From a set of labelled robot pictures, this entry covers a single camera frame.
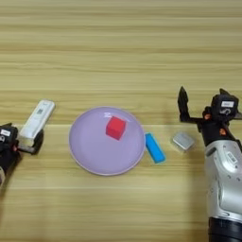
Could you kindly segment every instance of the white object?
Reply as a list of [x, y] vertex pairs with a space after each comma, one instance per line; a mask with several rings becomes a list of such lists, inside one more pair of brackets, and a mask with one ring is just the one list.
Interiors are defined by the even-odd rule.
[[234, 106], [234, 102], [230, 101], [230, 102], [226, 102], [226, 101], [223, 101], [222, 102], [222, 108], [233, 108]]
[[173, 143], [177, 145], [182, 151], [187, 151], [195, 144], [195, 140], [185, 132], [178, 132], [172, 139]]
[[45, 126], [49, 116], [54, 109], [54, 102], [48, 100], [40, 101], [20, 131], [20, 136], [34, 140], [39, 131], [42, 130]]

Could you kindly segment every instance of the blue block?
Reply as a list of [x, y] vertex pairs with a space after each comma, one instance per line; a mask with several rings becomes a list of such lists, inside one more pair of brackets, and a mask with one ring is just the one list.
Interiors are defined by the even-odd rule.
[[146, 134], [147, 150], [155, 163], [165, 161], [165, 156], [151, 133]]

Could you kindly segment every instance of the purple plate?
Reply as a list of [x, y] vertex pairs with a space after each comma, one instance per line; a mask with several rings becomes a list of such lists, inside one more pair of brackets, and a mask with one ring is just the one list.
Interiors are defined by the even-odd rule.
[[[119, 141], [106, 135], [112, 116], [127, 122]], [[136, 118], [111, 107], [85, 112], [75, 121], [69, 134], [69, 146], [77, 163], [103, 176], [122, 174], [136, 166], [143, 157], [145, 143], [145, 133]]]

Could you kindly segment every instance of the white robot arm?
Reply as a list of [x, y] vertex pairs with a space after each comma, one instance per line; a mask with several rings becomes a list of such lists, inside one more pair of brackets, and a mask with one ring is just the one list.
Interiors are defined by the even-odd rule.
[[242, 146], [228, 129], [230, 121], [241, 119], [238, 102], [220, 90], [202, 118], [193, 118], [182, 87], [179, 94], [180, 120], [197, 124], [205, 144], [210, 242], [242, 242]]

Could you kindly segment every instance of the wooden table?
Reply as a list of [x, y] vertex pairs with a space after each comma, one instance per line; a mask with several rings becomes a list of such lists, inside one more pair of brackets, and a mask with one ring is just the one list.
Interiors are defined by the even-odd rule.
[[[240, 0], [1, 1], [1, 124], [21, 127], [42, 98], [57, 104], [41, 153], [1, 196], [1, 242], [207, 241], [203, 143], [179, 123], [177, 95], [184, 85], [196, 116], [220, 87], [242, 98], [241, 66]], [[78, 167], [71, 124], [103, 105], [133, 113], [167, 161], [146, 153], [109, 178]], [[197, 140], [187, 154], [170, 144], [179, 130]]]

